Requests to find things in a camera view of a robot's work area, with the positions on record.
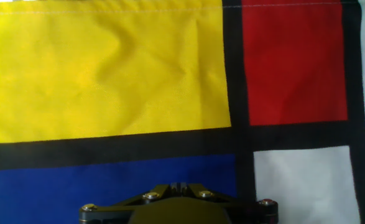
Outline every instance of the bolt head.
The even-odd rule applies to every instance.
[[[199,195],[200,195],[202,198],[208,198],[208,197],[213,196],[213,193],[211,193],[211,192],[210,192],[210,191],[208,191],[208,190],[202,190],[201,192],[199,192]]]
[[[144,194],[143,198],[153,200],[153,199],[157,199],[159,196],[160,195],[157,192],[149,192],[149,193]]]
[[[86,205],[82,206],[81,209],[83,209],[86,212],[91,212],[93,210],[96,210],[97,209],[97,206],[94,205],[94,204],[86,204]]]
[[[261,201],[258,202],[260,205],[265,205],[265,206],[268,206],[268,205],[274,205],[276,202],[274,200],[271,200],[271,199],[262,199]]]

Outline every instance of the black stripe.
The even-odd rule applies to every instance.
[[[345,146],[347,127],[346,121],[254,126],[250,131],[250,146],[255,151]]]
[[[239,198],[256,200],[254,154],[249,147],[249,112],[246,75],[244,73],[243,20],[240,0],[224,0],[223,32],[229,113],[236,138],[236,187]]]
[[[349,148],[356,200],[361,223],[365,223],[365,116],[361,58],[361,17],[359,4],[342,4],[344,69],[348,99]]]
[[[246,181],[255,151],[344,146],[346,122],[255,126],[250,141],[231,128],[0,144],[0,170],[237,153]]]
[[[232,154],[230,128],[0,144],[0,170]]]

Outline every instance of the blue fabric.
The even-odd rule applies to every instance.
[[[107,206],[171,182],[236,196],[234,155],[0,171],[0,224],[78,223],[86,203]]]

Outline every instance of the red rectangle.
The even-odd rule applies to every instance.
[[[251,125],[347,120],[342,7],[243,0]]]

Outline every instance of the yellow rectangle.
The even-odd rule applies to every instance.
[[[228,126],[221,0],[0,3],[0,142]]]

